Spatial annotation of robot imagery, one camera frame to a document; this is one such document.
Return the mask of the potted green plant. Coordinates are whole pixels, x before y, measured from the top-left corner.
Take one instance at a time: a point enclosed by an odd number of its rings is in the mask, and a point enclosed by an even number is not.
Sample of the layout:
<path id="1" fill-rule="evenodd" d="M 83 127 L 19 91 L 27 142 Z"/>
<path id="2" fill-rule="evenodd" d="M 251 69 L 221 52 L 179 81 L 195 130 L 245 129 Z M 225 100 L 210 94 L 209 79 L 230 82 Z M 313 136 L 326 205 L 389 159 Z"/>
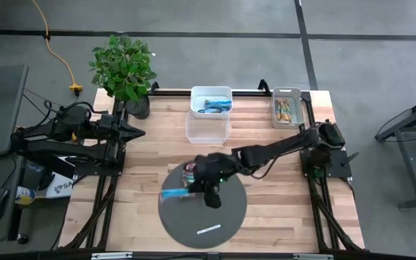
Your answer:
<path id="1" fill-rule="evenodd" d="M 125 105 L 129 114 L 143 120 L 150 116 L 148 93 L 157 73 L 150 65 L 147 43 L 128 35 L 111 35 L 108 42 L 92 49 L 92 84 Z"/>

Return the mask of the round grey woven mat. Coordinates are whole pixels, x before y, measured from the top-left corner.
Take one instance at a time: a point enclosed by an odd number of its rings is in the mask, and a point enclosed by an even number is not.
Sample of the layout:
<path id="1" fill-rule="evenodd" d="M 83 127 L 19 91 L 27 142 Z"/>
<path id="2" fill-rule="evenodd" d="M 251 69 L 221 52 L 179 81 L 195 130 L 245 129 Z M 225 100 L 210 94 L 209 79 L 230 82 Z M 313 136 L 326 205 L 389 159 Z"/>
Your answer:
<path id="1" fill-rule="evenodd" d="M 222 205 L 208 207 L 193 196 L 158 199 L 158 214 L 167 233 L 178 243 L 190 248 L 213 248 L 231 239 L 240 229 L 246 216 L 247 195 L 244 185 L 236 175 L 220 184 L 218 192 Z M 197 235 L 213 225 L 221 227 Z"/>

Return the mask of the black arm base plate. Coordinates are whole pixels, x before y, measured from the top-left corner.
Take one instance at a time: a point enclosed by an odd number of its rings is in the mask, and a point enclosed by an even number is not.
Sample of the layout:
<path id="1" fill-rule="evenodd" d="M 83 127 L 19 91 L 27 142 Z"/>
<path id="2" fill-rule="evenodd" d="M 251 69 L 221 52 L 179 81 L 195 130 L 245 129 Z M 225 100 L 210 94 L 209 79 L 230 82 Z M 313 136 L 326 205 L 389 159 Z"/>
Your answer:
<path id="1" fill-rule="evenodd" d="M 344 149 L 323 152 L 317 149 L 302 150 L 300 161 L 306 178 L 351 178 L 350 162 L 359 152 L 348 155 Z"/>
<path id="2" fill-rule="evenodd" d="M 121 176 L 124 169 L 126 152 L 118 153 L 118 162 L 86 162 L 75 163 L 74 174 L 77 176 Z"/>

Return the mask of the clear plastic bin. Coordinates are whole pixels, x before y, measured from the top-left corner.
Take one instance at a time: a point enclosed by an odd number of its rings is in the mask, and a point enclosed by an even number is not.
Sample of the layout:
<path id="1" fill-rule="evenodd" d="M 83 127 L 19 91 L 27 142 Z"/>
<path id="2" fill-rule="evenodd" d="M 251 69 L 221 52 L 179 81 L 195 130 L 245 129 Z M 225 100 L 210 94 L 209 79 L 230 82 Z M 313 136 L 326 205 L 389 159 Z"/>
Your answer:
<path id="1" fill-rule="evenodd" d="M 230 115 L 189 111 L 186 114 L 185 133 L 192 144 L 223 144 L 230 136 Z"/>

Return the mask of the white translucent plastic bin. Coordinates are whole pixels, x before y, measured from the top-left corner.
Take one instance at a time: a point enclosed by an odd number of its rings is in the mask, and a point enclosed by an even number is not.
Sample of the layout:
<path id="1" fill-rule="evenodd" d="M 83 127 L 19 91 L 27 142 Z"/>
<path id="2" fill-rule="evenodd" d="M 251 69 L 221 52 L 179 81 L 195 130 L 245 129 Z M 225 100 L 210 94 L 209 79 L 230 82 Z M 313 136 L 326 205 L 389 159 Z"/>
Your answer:
<path id="1" fill-rule="evenodd" d="M 191 111 L 196 116 L 221 118 L 228 115 L 230 111 L 226 113 L 198 113 L 198 110 L 205 108 L 205 100 L 230 100 L 233 109 L 232 89 L 228 86 L 195 86 L 191 88 Z"/>

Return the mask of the brown granola bar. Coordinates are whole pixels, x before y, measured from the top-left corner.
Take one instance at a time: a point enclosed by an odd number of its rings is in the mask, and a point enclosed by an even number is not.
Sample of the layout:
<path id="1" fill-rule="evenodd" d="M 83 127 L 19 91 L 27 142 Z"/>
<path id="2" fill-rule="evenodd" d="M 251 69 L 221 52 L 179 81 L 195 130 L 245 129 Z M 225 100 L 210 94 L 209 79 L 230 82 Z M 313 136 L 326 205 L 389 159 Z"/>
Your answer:
<path id="1" fill-rule="evenodd" d="M 283 101 L 282 108 L 283 108 L 282 119 L 290 123 L 292 121 L 292 116 L 291 116 L 290 104 L 288 103 L 287 99 Z"/>
<path id="2" fill-rule="evenodd" d="M 276 99 L 275 101 L 275 108 L 276 108 L 276 120 L 279 122 L 286 121 L 286 110 L 285 110 L 285 100 L 284 99 Z"/>

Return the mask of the yellow white bottle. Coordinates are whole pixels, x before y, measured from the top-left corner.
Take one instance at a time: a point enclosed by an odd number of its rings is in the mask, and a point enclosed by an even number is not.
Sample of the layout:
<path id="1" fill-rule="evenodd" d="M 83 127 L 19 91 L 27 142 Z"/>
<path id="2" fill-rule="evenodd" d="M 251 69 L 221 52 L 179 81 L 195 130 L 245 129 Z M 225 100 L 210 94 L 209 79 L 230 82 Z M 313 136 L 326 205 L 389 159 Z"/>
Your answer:
<path id="1" fill-rule="evenodd" d="M 34 190 L 18 186 L 14 203 L 18 205 L 29 205 L 33 203 L 35 197 L 36 192 Z"/>

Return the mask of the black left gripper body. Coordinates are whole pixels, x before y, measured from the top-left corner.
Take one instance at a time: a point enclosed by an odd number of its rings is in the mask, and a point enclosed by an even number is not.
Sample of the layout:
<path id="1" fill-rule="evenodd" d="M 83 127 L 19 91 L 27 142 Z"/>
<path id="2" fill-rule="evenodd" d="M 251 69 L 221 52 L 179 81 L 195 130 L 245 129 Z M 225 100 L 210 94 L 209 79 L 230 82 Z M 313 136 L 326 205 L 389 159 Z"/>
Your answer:
<path id="1" fill-rule="evenodd" d="M 102 128 L 99 127 L 98 124 L 98 139 L 100 141 L 109 139 L 119 139 L 123 123 L 124 120 L 113 121 L 113 124 L 110 128 Z"/>

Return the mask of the silver frame bracket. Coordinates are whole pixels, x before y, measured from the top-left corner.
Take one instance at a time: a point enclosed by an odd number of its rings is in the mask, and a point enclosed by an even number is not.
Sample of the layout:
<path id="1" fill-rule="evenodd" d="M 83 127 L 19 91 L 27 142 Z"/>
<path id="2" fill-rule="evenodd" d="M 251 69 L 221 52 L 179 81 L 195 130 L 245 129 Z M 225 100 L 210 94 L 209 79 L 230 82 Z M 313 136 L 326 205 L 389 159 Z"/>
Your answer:
<path id="1" fill-rule="evenodd" d="M 91 255 L 91 260 L 124 260 L 132 258 L 132 252 L 102 252 Z"/>
<path id="2" fill-rule="evenodd" d="M 294 253 L 293 260 L 334 260 L 334 256 L 319 253 Z"/>

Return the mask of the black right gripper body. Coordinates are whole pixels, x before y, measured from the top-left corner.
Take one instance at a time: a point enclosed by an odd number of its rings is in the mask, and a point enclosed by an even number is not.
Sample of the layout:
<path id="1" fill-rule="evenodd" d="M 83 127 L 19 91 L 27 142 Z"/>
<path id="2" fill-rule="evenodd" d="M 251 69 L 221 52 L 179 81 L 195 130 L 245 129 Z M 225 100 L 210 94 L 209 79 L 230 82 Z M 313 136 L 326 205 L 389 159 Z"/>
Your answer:
<path id="1" fill-rule="evenodd" d="M 208 207 L 218 209 L 221 207 L 222 202 L 220 196 L 217 194 L 215 189 L 219 187 L 221 183 L 223 170 L 226 169 L 228 164 L 228 156 L 222 153 L 212 153 L 206 156 L 197 155 L 194 162 L 205 161 L 208 166 L 208 177 L 207 181 L 204 181 L 203 190 L 193 190 L 194 193 L 206 193 L 209 198 L 204 201 Z"/>

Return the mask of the white printed label strip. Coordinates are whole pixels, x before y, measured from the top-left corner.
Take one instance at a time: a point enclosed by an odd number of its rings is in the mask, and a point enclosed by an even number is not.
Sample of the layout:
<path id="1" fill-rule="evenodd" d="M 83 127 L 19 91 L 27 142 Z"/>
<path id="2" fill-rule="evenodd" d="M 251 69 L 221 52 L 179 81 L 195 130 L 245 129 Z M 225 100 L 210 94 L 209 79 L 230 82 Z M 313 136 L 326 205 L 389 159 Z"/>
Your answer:
<path id="1" fill-rule="evenodd" d="M 211 226 L 211 227 L 207 227 L 207 228 L 205 228 L 205 229 L 198 230 L 198 231 L 196 232 L 196 234 L 197 234 L 197 235 L 201 235 L 201 234 L 203 234 L 203 233 L 208 233 L 208 232 L 210 232 L 210 231 L 212 231 L 212 230 L 216 230 L 216 229 L 218 229 L 218 228 L 221 228 L 221 224 L 218 224 L 218 225 L 213 225 L 213 226 Z"/>

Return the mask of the white printed box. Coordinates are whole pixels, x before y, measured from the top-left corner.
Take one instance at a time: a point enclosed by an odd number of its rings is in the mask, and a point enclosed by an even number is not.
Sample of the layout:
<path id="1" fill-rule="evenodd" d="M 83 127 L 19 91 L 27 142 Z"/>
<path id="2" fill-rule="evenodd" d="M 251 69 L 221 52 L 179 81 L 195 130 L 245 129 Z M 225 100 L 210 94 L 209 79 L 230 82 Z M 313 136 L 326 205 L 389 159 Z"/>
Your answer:
<path id="1" fill-rule="evenodd" d="M 45 198 L 57 199 L 70 197 L 73 191 L 74 180 L 58 173 L 53 173 L 53 180 L 45 189 Z"/>

